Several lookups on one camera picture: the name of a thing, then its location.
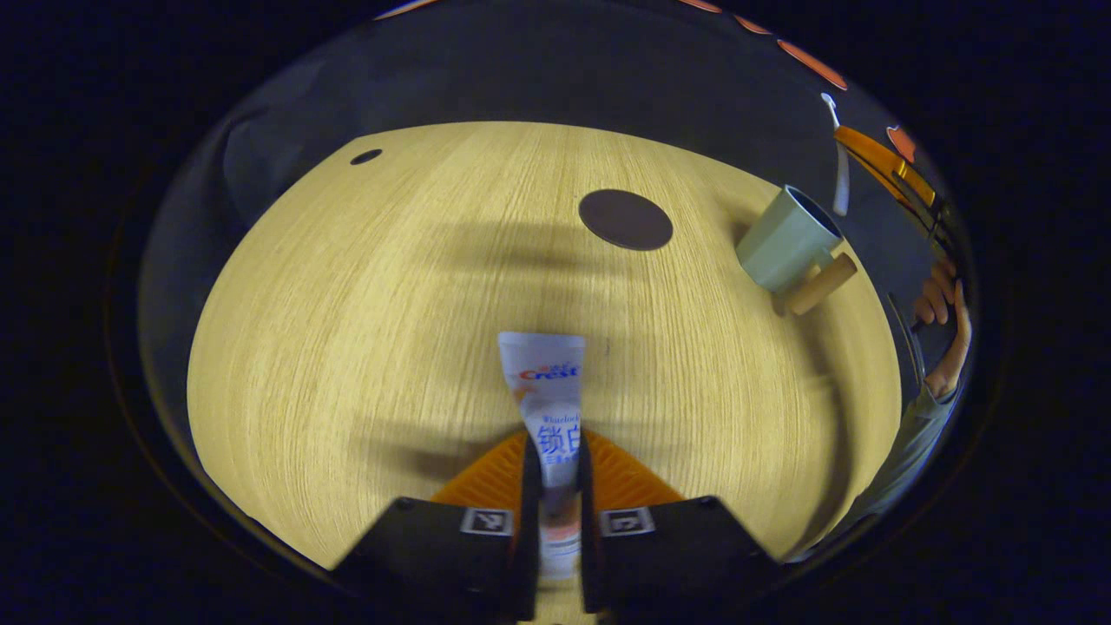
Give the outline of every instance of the wooden table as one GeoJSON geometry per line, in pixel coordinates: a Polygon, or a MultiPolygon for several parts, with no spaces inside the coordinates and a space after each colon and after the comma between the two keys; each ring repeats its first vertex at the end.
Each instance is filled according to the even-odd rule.
{"type": "MultiPolygon", "coordinates": [[[[587,128],[357,139],[274,203],[212,289],[188,390],[204,470],[333,567],[392,497],[431,496],[521,427],[499,332],[578,334],[587,427],[684,495],[719,495],[772,556],[812,543],[887,455],[899,372],[865,268],[801,319],[741,269],[733,246],[777,190],[587,128]],[[662,206],[671,241],[592,234],[578,203],[608,188],[662,206]]],[[[577,588],[549,595],[551,614],[581,612],[577,588]]]]}

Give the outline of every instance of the finger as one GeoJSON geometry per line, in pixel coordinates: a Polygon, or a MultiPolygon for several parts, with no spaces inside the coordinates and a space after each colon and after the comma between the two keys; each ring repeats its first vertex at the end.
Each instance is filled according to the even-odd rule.
{"type": "Polygon", "coordinates": [[[964,301],[964,280],[957,280],[957,339],[970,345],[972,341],[972,316],[969,314],[968,302],[964,301]]]}
{"type": "Polygon", "coordinates": [[[914,300],[914,315],[925,324],[933,323],[933,308],[930,308],[930,302],[924,296],[919,295],[914,300]]]}
{"type": "Polygon", "coordinates": [[[941,292],[945,295],[945,301],[949,303],[953,302],[953,276],[945,272],[945,268],[941,265],[940,262],[930,266],[930,273],[933,275],[933,281],[938,282],[941,286],[941,292]]]}
{"type": "Polygon", "coordinates": [[[941,286],[932,278],[922,284],[922,294],[933,308],[933,314],[938,316],[939,324],[949,323],[949,306],[945,305],[945,295],[941,292],[941,286]]]}
{"type": "Polygon", "coordinates": [[[953,263],[952,259],[948,256],[942,258],[941,260],[938,261],[938,264],[941,264],[941,266],[945,270],[945,272],[949,273],[950,278],[957,276],[957,264],[953,263]]]}

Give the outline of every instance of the round hole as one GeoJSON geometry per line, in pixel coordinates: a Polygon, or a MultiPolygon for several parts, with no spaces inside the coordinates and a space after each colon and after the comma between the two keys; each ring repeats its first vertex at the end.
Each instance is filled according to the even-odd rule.
{"type": "Polygon", "coordinates": [[[351,159],[351,164],[362,164],[362,163],[367,162],[368,160],[373,159],[374,157],[377,157],[380,153],[382,153],[382,150],[379,150],[379,149],[373,149],[373,150],[370,150],[369,152],[362,152],[361,154],[359,154],[359,155],[354,157],[353,159],[351,159]]]}
{"type": "Polygon", "coordinates": [[[587,193],[579,218],[599,238],[618,246],[648,251],[671,240],[671,219],[652,200],[617,189],[587,193]]]}

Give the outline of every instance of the light green mug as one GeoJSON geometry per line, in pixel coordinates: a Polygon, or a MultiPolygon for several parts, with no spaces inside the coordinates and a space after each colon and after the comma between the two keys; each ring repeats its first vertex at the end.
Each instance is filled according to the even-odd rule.
{"type": "Polygon", "coordinates": [[[737,259],[761,286],[782,293],[801,282],[812,264],[833,261],[841,231],[818,202],[790,184],[737,243],[737,259]]]}

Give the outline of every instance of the sleeve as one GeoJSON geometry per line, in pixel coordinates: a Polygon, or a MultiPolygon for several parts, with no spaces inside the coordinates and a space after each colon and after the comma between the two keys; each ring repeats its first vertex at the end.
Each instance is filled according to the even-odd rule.
{"type": "Polygon", "coordinates": [[[903,414],[903,420],[910,417],[921,417],[923,420],[932,420],[937,417],[948,416],[950,413],[949,404],[952,403],[953,397],[957,396],[957,392],[960,390],[960,385],[953,391],[942,395],[940,399],[934,399],[930,394],[930,387],[922,383],[919,387],[918,397],[907,406],[907,412],[903,414]]]}

